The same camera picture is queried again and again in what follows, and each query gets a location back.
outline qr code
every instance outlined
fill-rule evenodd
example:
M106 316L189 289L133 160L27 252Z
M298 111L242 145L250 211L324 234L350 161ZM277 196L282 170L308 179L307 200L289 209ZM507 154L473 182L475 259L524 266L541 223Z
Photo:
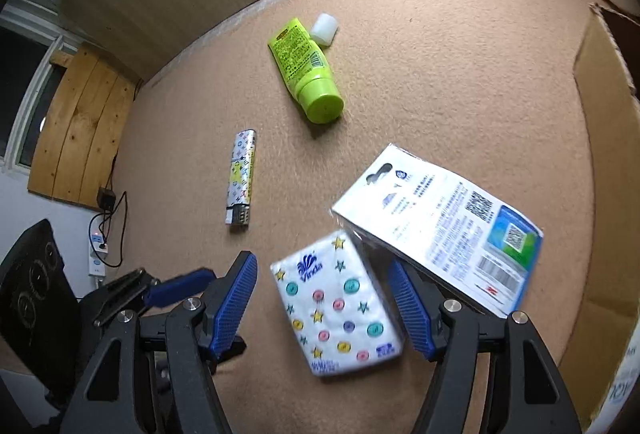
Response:
M504 234L504 244L508 244L521 254L525 239L527 239L527 234L520 230L515 224L509 223L507 232Z
M465 208L473 215L478 216L480 219L488 223L489 219L491 219L492 206L493 204L491 201L474 191L471 192L471 197L469 198Z

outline barcode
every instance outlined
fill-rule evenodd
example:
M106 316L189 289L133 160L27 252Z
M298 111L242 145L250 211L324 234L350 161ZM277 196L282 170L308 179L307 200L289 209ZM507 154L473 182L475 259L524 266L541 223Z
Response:
M465 208L473 215L478 216L480 219L488 223L492 206L493 204L491 201L474 191L471 192L471 197L469 198Z
M511 248L521 254L524 247L524 240L526 238L527 234L520 230L515 224L509 223L507 233L504 234L504 244L508 244Z
M495 264L488 257L482 257L480 263L478 263L478 270L482 271L496 282L502 284L511 292L515 292L518 289L519 281L505 272L500 265Z
M322 59L320 58L320 55L318 54L317 51L314 51L313 53L311 53L311 67L313 68L321 68L324 66L324 63L322 62Z

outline white fabric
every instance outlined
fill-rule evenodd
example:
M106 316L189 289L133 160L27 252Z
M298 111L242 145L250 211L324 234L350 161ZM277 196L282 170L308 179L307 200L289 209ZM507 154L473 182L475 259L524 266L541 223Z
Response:
M271 273L313 374L357 370L402 352L377 283L345 231L272 264Z

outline blue gripper pad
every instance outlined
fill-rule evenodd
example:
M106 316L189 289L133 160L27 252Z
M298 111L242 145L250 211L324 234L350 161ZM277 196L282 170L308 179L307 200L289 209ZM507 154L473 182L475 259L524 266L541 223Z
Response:
M163 308L207 289L216 274L207 268L199 268L184 275L156 284L145 296L146 306Z
M231 277L232 281L214 319L213 338L209 349L216 357L220 357L231 347L258 279L258 261L254 254L247 256L239 270L236 268L234 264L225 275L225 279Z
M430 360L436 352L431 336L431 319L402 264L397 260L389 267L388 282L414 349Z

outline beige carpet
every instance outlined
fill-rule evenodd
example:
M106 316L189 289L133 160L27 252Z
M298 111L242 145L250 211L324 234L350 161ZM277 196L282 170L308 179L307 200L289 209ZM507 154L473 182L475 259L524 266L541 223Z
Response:
M590 151L572 76L591 1L283 0L142 89L114 174L116 192L129 194L120 273L224 273L239 250L257 255L239 331L249 347L214 379L235 432L410 432L433 365L407 343L401 360L317 379L268 271L335 228L331 204L389 142L544 230L522 308L560 359L591 249ZM321 11L340 22L326 55L346 101L327 127L305 121L266 45L290 18L310 26ZM252 222L232 234L223 220L229 158L234 134L249 127L258 132ZM483 395L476 388L468 432L478 430Z

